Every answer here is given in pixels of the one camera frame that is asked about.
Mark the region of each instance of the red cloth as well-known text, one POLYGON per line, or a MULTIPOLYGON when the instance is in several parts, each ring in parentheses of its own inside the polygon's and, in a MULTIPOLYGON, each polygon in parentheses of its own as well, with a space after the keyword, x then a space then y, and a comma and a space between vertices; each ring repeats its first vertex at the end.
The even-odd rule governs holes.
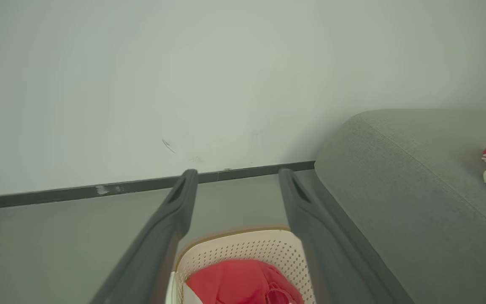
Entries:
POLYGON ((211 265, 191 275, 187 285, 204 304, 304 304, 280 271, 254 260, 211 265))

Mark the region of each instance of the beige plastic basket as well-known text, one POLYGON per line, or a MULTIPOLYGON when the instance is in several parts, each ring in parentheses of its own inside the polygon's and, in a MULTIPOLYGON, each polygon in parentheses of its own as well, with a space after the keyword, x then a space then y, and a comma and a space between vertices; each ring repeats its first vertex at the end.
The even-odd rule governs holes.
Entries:
POLYGON ((183 284, 196 271, 224 260, 259 260, 274 265, 303 296, 315 304, 303 246, 290 231, 262 230, 238 233, 189 248, 170 276, 166 304, 183 302, 183 284))

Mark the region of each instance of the white wall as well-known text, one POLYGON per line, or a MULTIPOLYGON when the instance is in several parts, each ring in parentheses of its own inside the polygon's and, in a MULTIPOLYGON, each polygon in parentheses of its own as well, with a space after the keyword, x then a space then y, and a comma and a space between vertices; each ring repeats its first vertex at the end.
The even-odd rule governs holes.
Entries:
POLYGON ((486 108, 486 0, 0 0, 0 194, 312 160, 435 107, 486 108))

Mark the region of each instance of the gray floor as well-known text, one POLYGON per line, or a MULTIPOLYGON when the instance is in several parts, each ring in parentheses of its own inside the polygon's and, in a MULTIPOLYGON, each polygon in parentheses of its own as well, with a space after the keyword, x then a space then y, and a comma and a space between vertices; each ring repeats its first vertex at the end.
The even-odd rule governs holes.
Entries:
MULTIPOLYGON (((169 190, 0 209, 0 303, 87 304, 169 190)), ((200 184, 179 249, 265 225, 288 226, 277 175, 200 184)))

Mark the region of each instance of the gray fabric upholstery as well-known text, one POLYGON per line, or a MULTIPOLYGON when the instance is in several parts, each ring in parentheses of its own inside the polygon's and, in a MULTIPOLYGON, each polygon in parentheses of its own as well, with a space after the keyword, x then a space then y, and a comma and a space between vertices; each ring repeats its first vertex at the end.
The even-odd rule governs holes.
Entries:
POLYGON ((486 303, 486 111, 379 110, 316 173, 416 303, 486 303))

